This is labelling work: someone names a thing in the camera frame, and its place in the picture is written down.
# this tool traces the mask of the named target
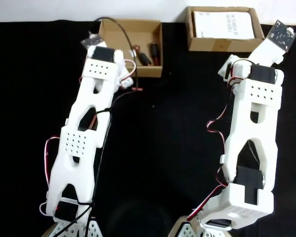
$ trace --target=black backdrop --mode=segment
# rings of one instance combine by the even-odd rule
[[[38,212],[46,193],[43,147],[59,134],[75,100],[85,57],[79,42],[88,28],[69,21],[0,23],[0,224],[8,221],[15,234],[40,236],[52,224]],[[140,79],[144,92],[113,110],[93,212],[105,237],[166,236],[216,185],[222,144],[205,124],[226,103],[217,71],[229,54],[188,52],[185,36],[184,24],[163,24],[162,78]],[[296,236],[296,41],[279,67],[286,77],[275,206],[259,221],[263,237]],[[230,116],[217,123],[226,135]]]

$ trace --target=white wall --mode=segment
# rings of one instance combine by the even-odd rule
[[[99,16],[183,21],[188,5],[249,6],[262,24],[296,25],[296,0],[0,0],[0,22],[91,21]]]

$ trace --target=paper manual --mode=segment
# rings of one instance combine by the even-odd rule
[[[248,12],[194,12],[197,38],[254,39]]]

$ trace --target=metal base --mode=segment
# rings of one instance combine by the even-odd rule
[[[60,222],[55,227],[53,232],[49,235],[49,237],[54,237],[58,232],[60,232],[68,223]],[[85,234],[85,227],[82,227],[78,224],[74,224],[69,227],[65,232],[63,232],[59,237],[77,237],[79,233],[79,237],[84,237]],[[90,221],[89,230],[88,230],[88,237],[103,237],[98,223],[96,221]]]

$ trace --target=open cardboard box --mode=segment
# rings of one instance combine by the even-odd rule
[[[248,12],[251,16],[254,39],[215,39],[196,38],[194,28],[194,11]],[[187,44],[189,51],[219,51],[219,52],[252,52],[263,40],[264,34],[254,8],[248,7],[212,7],[212,6],[188,6],[186,15]]]
[[[117,19],[117,22],[125,29],[131,43],[139,45],[141,52],[145,53],[152,62],[152,66],[143,66],[136,58],[138,76],[160,78],[163,65],[161,22],[138,19]],[[104,39],[108,47],[122,50],[125,59],[133,60],[127,39],[123,31],[114,22],[110,20],[101,21],[99,35]],[[149,49],[151,43],[158,44],[160,66],[153,65]],[[128,71],[133,69],[133,65],[130,63],[126,63],[126,67]]]

